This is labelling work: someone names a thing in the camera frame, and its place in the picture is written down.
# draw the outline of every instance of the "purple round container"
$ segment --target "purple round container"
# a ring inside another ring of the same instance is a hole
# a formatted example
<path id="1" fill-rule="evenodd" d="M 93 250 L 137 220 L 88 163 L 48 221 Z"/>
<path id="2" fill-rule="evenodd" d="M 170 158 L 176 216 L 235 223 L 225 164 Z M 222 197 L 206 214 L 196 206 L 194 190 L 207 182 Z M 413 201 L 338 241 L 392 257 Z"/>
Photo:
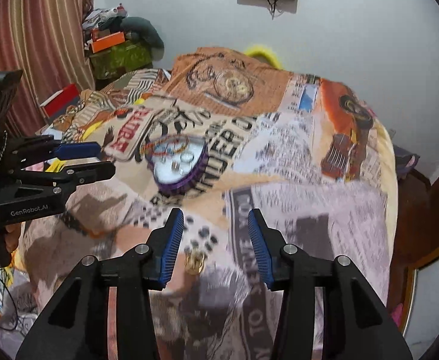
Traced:
<path id="1" fill-rule="evenodd" d="M 155 179 L 156 184 L 158 185 L 159 192 L 166 196 L 172 195 L 184 195 L 188 190 L 190 190 L 203 176 L 206 166 L 208 165 L 209 155 L 208 155 L 208 146 L 203 137 L 197 137 L 193 135 L 183 135 L 188 137 L 190 140 L 202 140 L 203 141 L 203 149 L 201 150 L 201 154 L 199 155 L 199 159 L 196 162 L 196 165 L 189 171 L 187 175 L 184 176 L 181 180 L 176 183 L 164 184 L 161 183 L 157 177 L 154 175 L 155 164 L 153 162 L 153 156 L 151 153 L 145 153 L 145 158 L 148 161 L 148 169 L 153 172 L 153 177 Z"/>

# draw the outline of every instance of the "yellow object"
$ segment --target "yellow object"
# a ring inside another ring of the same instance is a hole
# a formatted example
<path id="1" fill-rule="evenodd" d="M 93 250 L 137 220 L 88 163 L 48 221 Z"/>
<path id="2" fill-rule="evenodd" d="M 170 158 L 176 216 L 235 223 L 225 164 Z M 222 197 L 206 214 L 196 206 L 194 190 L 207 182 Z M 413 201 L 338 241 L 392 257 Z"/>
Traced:
<path id="1" fill-rule="evenodd" d="M 22 272 L 26 272 L 26 267 L 24 266 L 23 258 L 18 249 L 11 253 L 12 265 L 14 269 L 19 269 Z"/>
<path id="2" fill-rule="evenodd" d="M 64 164 L 66 161 L 58 160 L 57 158 L 53 161 L 51 166 L 46 169 L 47 172 L 60 172 L 62 168 L 64 168 Z"/>
<path id="3" fill-rule="evenodd" d="M 353 142 L 354 144 L 358 143 L 358 139 L 356 138 L 356 132 L 353 129 L 351 129 L 351 142 Z"/>
<path id="4" fill-rule="evenodd" d="M 260 60 L 264 59 L 269 65 L 271 65 L 276 69 L 280 69 L 280 70 L 283 69 L 283 65 L 281 64 L 281 62 L 279 62 L 279 59 L 276 56 L 276 54 L 273 52 L 273 50 L 265 46 L 255 44 L 254 46 L 248 48 L 244 52 L 244 54 L 250 56 L 251 58 L 256 58 Z"/>
<path id="5" fill-rule="evenodd" d="M 96 122 L 93 125 L 89 126 L 86 131 L 84 132 L 83 136 L 81 137 L 81 140 L 85 140 L 87 137 L 89 137 L 94 130 L 96 130 L 99 126 L 101 126 L 104 123 L 104 121 Z"/>
<path id="6" fill-rule="evenodd" d="M 204 260 L 206 255 L 202 251 L 191 251 L 186 253 L 186 261 L 184 262 L 185 270 L 188 274 L 199 275 L 204 268 Z"/>
<path id="7" fill-rule="evenodd" d="M 6 287 L 11 287 L 12 283 L 14 281 L 13 275 L 14 275 L 14 266 L 12 264 L 9 264 L 6 268 L 2 268 L 3 271 L 3 281 L 6 284 Z"/>

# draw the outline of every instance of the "printed bedsheet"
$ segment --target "printed bedsheet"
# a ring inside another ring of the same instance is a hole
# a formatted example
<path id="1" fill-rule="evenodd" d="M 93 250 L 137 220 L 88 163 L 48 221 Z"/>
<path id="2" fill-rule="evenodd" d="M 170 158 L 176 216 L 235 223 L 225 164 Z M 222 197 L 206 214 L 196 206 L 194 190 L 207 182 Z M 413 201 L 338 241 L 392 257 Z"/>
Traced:
<path id="1" fill-rule="evenodd" d="M 24 225 L 13 266 L 0 272 L 11 288 L 17 275 L 29 280 L 34 296 L 21 318 L 44 307 L 81 257 L 120 256 L 161 227 L 172 207 L 184 212 L 183 239 L 171 282 L 151 291 L 161 359 L 269 358 L 282 294 L 259 279 L 247 230 L 254 207 L 310 255 L 350 256 L 386 302 L 397 210 L 392 144 L 346 85 L 200 48 L 179 56 L 171 75 L 128 73 L 81 99 L 54 128 L 66 141 L 99 142 L 99 159 L 113 161 L 116 175 L 79 187 L 64 214 Z M 206 137 L 210 159 L 193 189 L 167 197 L 139 148 L 177 133 Z M 111 156 L 108 147 L 119 141 L 122 154 Z M 193 250 L 206 255 L 199 275 L 185 270 Z M 313 357 L 321 358 L 320 292 L 316 298 Z M 2 318 L 6 326 L 11 315 Z M 108 323 L 114 359 L 114 312 Z"/>

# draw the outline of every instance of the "white wall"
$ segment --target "white wall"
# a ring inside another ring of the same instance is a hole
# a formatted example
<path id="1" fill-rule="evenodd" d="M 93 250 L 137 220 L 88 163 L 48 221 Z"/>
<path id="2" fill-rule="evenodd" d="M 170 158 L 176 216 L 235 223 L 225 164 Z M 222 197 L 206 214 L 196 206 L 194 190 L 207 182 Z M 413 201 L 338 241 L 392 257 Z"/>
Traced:
<path id="1" fill-rule="evenodd" d="M 434 0 L 298 0 L 271 20 L 266 0 L 103 0 L 150 20 L 171 68 L 178 54 L 220 45 L 272 48 L 284 67 L 350 85 L 375 110 L 394 142 L 439 166 L 439 6 Z"/>

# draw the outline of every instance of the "curtain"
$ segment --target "curtain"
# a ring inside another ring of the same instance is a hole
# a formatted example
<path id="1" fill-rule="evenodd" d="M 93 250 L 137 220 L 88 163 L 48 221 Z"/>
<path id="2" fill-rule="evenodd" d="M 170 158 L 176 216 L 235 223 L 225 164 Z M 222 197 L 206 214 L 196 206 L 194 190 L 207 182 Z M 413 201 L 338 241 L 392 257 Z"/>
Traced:
<path id="1" fill-rule="evenodd" d="M 6 121 L 13 136 L 45 125 L 39 104 L 59 89 L 94 88 L 81 29 L 91 6 L 92 0 L 0 0 L 0 71 L 24 71 Z"/>

